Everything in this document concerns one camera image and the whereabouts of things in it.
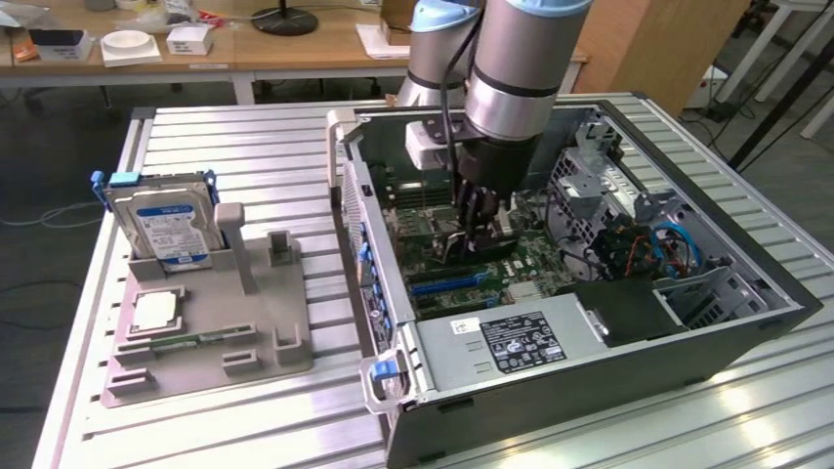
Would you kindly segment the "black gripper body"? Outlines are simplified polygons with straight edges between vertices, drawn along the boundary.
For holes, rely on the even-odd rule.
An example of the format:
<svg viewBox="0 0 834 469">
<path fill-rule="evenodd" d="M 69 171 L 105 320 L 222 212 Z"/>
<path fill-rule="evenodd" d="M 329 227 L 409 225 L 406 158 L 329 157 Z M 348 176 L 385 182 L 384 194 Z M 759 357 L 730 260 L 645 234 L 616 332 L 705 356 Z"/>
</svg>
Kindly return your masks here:
<svg viewBox="0 0 834 469">
<path fill-rule="evenodd" d="M 476 131 L 456 134 L 458 165 L 456 193 L 465 187 L 486 188 L 496 193 L 512 193 L 522 185 L 538 148 L 538 137 L 506 141 Z"/>
</svg>

